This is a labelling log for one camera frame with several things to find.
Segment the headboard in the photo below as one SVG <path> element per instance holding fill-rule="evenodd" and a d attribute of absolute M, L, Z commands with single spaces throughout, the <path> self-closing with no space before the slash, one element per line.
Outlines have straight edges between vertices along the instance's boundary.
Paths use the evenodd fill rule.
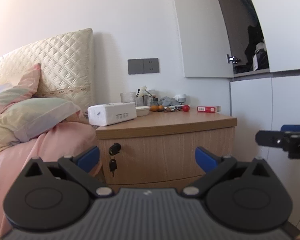
<path fill-rule="evenodd" d="M 83 112 L 95 104 L 92 29 L 37 41 L 0 57 L 0 84 L 11 82 L 35 63 L 41 63 L 38 97 L 60 97 Z"/>

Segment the white container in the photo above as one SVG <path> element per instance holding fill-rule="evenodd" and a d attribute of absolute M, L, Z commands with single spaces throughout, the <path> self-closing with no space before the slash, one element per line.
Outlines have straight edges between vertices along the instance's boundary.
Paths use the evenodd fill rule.
<path fill-rule="evenodd" d="M 88 107 L 89 123 L 106 126 L 137 117 L 135 103 L 112 103 Z"/>
<path fill-rule="evenodd" d="M 136 106 L 137 116 L 143 116 L 149 114 L 149 106 Z"/>

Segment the key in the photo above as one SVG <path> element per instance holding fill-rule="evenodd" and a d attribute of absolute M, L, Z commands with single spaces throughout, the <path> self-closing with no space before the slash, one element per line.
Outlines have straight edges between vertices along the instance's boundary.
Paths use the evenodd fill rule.
<path fill-rule="evenodd" d="M 117 162 L 115 159 L 109 161 L 110 172 L 112 172 L 112 177 L 114 177 L 114 171 L 117 169 Z"/>

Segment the red cigarette pack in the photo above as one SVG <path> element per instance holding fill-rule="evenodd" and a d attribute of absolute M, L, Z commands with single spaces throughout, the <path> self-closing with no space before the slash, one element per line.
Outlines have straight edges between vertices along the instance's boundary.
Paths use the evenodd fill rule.
<path fill-rule="evenodd" d="M 221 106 L 198 106 L 198 112 L 216 113 L 221 111 Z"/>

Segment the glass cup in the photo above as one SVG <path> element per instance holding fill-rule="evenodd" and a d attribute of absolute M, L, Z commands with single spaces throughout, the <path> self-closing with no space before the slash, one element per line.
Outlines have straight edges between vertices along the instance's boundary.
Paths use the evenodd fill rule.
<path fill-rule="evenodd" d="M 120 97 L 121 97 L 121 102 L 122 103 L 134 102 L 136 104 L 136 97 L 137 97 L 136 92 L 121 93 Z"/>

